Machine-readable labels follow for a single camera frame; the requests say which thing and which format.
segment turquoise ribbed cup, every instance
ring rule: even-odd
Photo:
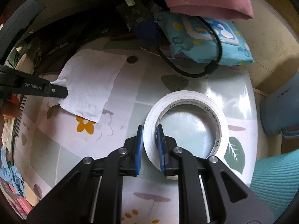
[[[250,188],[277,219],[299,189],[299,149],[257,161]]]

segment white tissue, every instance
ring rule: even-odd
[[[126,62],[126,55],[83,49],[65,64],[52,84],[65,86],[68,96],[58,99],[66,111],[99,122],[113,84]]]

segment white duck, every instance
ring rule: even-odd
[[[227,31],[221,24],[218,24],[217,27],[222,28],[222,30],[220,31],[220,33],[221,33],[224,37],[229,38],[229,39],[232,39],[232,38],[234,37],[234,36],[233,36],[230,32],[228,32],[228,31]]]

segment wet wipes package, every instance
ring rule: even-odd
[[[249,46],[233,21],[204,18],[218,35],[223,54],[220,65],[253,63]],[[172,56],[184,53],[198,63],[209,63],[218,56],[212,31],[197,17],[171,12],[155,14],[155,20],[170,42]]]

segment white tape roll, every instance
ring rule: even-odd
[[[143,144],[150,161],[156,168],[160,169],[160,157],[156,146],[156,128],[162,116],[171,108],[182,105],[196,105],[210,115],[215,123],[216,140],[210,155],[215,155],[219,159],[224,157],[228,146],[228,123],[223,111],[218,108],[215,102],[208,96],[194,91],[177,91],[167,94],[160,99],[151,109],[144,123]]]

